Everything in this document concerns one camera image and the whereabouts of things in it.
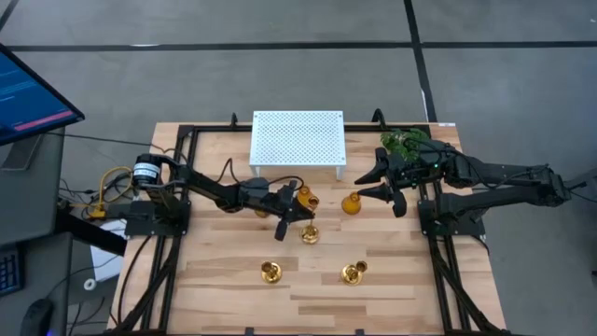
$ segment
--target wooden tabletop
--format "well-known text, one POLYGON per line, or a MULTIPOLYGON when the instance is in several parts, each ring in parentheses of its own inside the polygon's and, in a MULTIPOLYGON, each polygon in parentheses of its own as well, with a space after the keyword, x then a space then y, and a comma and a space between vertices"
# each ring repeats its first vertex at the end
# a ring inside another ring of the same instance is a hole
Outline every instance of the wooden tabletop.
MULTIPOLYGON (((153 143, 174 147, 178 125, 159 123, 153 143)), ((429 127, 434 139, 460 149, 453 125, 429 127)), ((336 181, 333 167, 262 168, 262 176, 268 179, 302 176, 320 199, 313 224, 321 237, 315 245, 305 245, 299 238, 307 222, 293 223, 285 240, 278 242, 273 239, 277 218, 259 218, 250 210, 226 214, 211 201, 190 194, 192 219, 180 250, 169 333, 238 334, 246 327, 255 328, 256 333, 277 334, 354 334, 355 329, 367 334, 443 333, 428 243, 417 218, 418 191, 404 191, 409 205, 404 217, 395 218, 391 204, 369 198, 362 199, 359 214, 346 215, 341 200, 358 189, 353 181, 373 167, 374 149, 381 144, 378 133, 347 133, 345 137, 348 160, 343 181, 336 181), (260 265, 265 260, 283 269, 276 285, 261 279, 260 265), (368 264, 363 282, 345 286, 340 270, 359 260, 368 264)), ((194 168, 217 178, 226 160, 233 158, 236 176, 250 178, 250 143, 250 133, 201 133, 194 168)), ((232 182, 226 174, 223 183, 232 182)), ((271 190, 279 186, 272 185, 271 190)), ((471 192, 446 185, 443 189, 471 192)), ((124 274, 143 240, 137 237, 128 243, 114 315, 124 274)), ((146 289, 155 241, 149 241, 134 265, 123 300, 124 315, 146 289)), ((454 237, 454 242, 465 289, 489 320, 504 328, 487 251, 469 237, 454 237)), ((152 327, 158 325, 161 293, 162 289, 154 304, 152 327)), ((455 300, 450 289, 448 293, 457 328, 455 300)))

